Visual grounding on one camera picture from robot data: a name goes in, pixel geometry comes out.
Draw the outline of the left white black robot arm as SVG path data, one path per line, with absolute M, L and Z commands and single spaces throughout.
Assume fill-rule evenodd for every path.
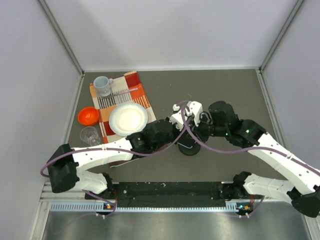
M 152 156 L 165 145 L 177 141 L 183 128 L 182 120 L 166 118 L 149 123 L 142 131 L 114 142 L 82 148 L 62 144 L 45 166 L 51 190 L 55 194 L 71 189 L 85 190 L 109 198 L 114 191 L 111 178 L 106 173 L 92 173 L 90 169 Z

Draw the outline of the black phone stand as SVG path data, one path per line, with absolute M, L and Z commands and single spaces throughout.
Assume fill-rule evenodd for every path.
M 194 156 L 201 150 L 201 146 L 193 138 L 182 137 L 177 144 L 179 151 L 185 156 Z

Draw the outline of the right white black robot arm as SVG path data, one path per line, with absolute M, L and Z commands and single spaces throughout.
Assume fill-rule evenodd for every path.
M 203 116 L 197 101 L 189 105 L 195 132 L 201 137 L 223 137 L 243 152 L 259 158 L 285 180 L 271 179 L 249 172 L 234 178 L 233 192 L 239 198 L 261 195 L 291 204 L 301 214 L 315 218 L 320 213 L 320 171 L 300 160 L 280 145 L 262 126 L 250 119 L 239 119 L 225 101 L 212 103 Z

